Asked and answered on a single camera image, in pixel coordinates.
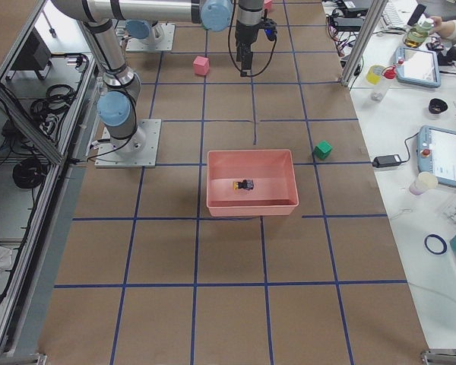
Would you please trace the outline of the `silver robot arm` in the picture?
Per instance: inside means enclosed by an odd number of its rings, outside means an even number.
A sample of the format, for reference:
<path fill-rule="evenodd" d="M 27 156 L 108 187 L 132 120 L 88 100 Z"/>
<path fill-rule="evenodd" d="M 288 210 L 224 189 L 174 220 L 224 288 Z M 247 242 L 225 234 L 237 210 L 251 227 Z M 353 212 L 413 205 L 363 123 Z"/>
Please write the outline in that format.
<path fill-rule="evenodd" d="M 64 15 L 75 19 L 111 91 L 121 91 L 136 104 L 140 79 L 128 67 L 112 21 L 180 21 L 205 30 L 235 30 L 234 67 L 242 78 L 254 78 L 252 44 L 264 31 L 277 44 L 277 23 L 267 16 L 263 1 L 54 1 Z"/>
<path fill-rule="evenodd" d="M 150 42 L 160 42 L 164 31 L 158 21 L 127 20 L 125 29 L 130 37 Z"/>

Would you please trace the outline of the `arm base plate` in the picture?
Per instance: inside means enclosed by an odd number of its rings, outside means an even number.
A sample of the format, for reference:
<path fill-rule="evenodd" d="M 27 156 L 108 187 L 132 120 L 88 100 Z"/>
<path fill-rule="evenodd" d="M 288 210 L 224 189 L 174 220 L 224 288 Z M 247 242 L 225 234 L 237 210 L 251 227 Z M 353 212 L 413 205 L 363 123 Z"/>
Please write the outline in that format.
<path fill-rule="evenodd" d="M 127 52 L 166 52 L 173 47 L 174 23 L 126 21 Z"/>
<path fill-rule="evenodd" d="M 159 147 L 160 119 L 139 119 L 138 129 L 126 146 L 115 151 L 122 143 L 111 140 L 99 146 L 99 157 L 95 158 L 98 168 L 155 167 Z"/>

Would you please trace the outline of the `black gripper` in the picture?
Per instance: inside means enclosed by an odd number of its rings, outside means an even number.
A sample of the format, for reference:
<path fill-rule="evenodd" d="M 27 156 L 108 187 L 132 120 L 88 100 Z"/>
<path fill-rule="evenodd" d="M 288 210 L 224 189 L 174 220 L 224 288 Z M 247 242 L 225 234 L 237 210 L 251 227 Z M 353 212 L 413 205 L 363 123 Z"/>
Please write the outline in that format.
<path fill-rule="evenodd" d="M 259 30 L 269 41 L 277 39 L 277 24 L 264 12 L 263 0 L 240 0 L 236 15 L 236 61 L 241 63 L 241 75 L 252 70 L 251 45 L 257 40 Z"/>

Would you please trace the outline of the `person's hand at desk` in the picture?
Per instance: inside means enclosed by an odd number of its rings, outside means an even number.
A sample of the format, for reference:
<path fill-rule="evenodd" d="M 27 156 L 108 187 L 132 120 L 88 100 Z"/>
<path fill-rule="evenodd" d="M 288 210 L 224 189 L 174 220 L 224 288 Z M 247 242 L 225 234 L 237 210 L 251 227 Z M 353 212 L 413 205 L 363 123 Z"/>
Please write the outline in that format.
<path fill-rule="evenodd" d="M 444 21 L 442 20 L 441 17 L 439 16 L 430 16 L 429 17 L 432 22 L 433 22 L 433 27 L 432 27 L 432 31 L 434 33 L 438 33 L 441 29 L 442 29 L 442 26 L 444 24 Z"/>

